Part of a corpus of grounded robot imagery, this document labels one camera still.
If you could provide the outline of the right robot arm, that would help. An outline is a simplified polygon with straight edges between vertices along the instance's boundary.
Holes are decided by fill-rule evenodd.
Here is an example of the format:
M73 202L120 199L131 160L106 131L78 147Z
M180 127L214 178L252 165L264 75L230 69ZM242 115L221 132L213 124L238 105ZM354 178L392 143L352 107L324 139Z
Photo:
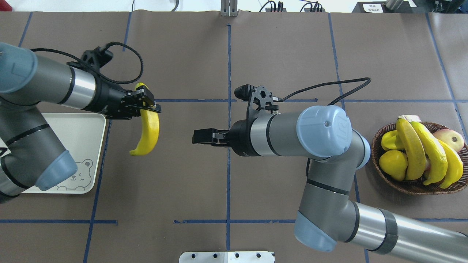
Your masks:
M349 199L356 170L370 158L370 145L341 107L264 114L251 110L228 130L194 130L192 143L232 148L244 157L309 158L294 228L297 240L307 247L331 252L343 242L418 263L467 262L463 233Z

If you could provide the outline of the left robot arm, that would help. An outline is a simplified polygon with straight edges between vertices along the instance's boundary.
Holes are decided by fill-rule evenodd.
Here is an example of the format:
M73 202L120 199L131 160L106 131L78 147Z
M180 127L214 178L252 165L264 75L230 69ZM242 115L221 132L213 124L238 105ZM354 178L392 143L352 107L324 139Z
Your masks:
M129 81L112 80L101 68L112 58L112 46L133 52L139 75ZM86 50L80 58L55 49L25 49L1 43L1 203L25 190L42 191L72 178L79 167L46 121L42 102L102 114L109 120L142 118L142 134L132 156L149 154L159 140L162 109L147 85L139 82L144 65L132 47L110 42Z

